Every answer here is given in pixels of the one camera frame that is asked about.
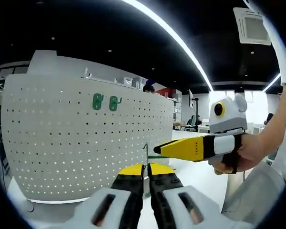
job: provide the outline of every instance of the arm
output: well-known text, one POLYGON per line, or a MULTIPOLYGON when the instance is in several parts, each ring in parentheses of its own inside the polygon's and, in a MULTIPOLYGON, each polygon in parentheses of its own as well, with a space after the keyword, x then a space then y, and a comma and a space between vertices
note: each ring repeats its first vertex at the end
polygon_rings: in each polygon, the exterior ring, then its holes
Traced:
POLYGON ((286 86, 280 98, 275 115, 258 135, 263 145, 264 153, 271 153, 283 142, 286 128, 286 86))

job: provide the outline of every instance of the ceiling light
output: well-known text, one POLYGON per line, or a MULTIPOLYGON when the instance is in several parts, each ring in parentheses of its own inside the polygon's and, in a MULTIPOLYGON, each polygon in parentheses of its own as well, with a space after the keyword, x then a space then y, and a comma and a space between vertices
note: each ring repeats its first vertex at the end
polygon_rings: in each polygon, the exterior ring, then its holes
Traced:
POLYGON ((271 81, 271 83, 263 90, 263 92, 266 92, 280 77, 281 77, 281 73, 279 73, 279 74, 273 79, 273 81, 271 81))
POLYGON ((194 54, 191 52, 191 50, 187 47, 187 45, 185 44, 185 42, 181 39, 181 37, 179 37, 179 35, 165 22, 163 21, 162 18, 160 18, 157 14, 155 14, 153 11, 151 11, 148 7, 144 6, 142 3, 139 3, 136 0, 122 0, 130 5, 132 5, 133 7, 137 8, 139 11, 145 13, 148 17, 150 17, 151 19, 153 19, 156 23, 158 23, 162 28, 164 28, 174 39, 175 41, 181 46, 181 48, 185 51, 185 53, 191 58, 191 60, 194 62, 194 64, 196 65, 196 67, 198 68, 199 72, 201 73, 201 75, 203 76, 206 84, 208 85, 210 91, 214 91, 211 83, 207 77, 207 75, 205 74, 202 66, 200 65, 200 63, 198 62, 198 60, 196 59, 196 57, 194 56, 194 54))

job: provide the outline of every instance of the yellow eye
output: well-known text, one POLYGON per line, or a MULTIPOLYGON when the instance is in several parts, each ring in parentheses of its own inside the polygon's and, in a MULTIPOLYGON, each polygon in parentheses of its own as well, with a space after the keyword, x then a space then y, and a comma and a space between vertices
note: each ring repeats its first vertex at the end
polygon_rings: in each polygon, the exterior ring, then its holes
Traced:
POLYGON ((225 105, 223 103, 217 103, 214 107, 214 112, 217 117, 222 117, 225 114, 225 105))

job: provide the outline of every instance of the ceiling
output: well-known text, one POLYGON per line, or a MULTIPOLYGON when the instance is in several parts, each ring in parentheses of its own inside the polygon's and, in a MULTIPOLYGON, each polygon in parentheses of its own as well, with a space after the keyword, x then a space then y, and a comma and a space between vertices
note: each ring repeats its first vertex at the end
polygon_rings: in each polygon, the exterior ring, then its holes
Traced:
MULTIPOLYGON (((272 46, 239 42, 233 8, 245 7, 242 0, 139 1, 184 40, 215 90, 262 90, 278 74, 272 46)), ((30 60, 35 50, 103 63, 183 93, 208 92, 177 42, 121 0, 1 0, 0 64, 30 60)), ((278 93, 276 85, 269 92, 278 93)))

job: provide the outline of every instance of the white pegboard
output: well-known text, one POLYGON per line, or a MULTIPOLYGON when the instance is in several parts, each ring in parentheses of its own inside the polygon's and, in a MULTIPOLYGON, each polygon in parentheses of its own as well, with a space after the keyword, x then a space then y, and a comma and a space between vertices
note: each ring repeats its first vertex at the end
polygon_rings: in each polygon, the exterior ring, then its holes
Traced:
POLYGON ((86 198, 110 187, 121 168, 145 163, 146 142, 152 152, 171 140, 173 110, 162 96, 113 83, 11 75, 1 109, 4 147, 27 199, 86 198), (92 107, 95 93, 104 95, 100 110, 92 107), (113 95, 122 98, 115 112, 113 95))

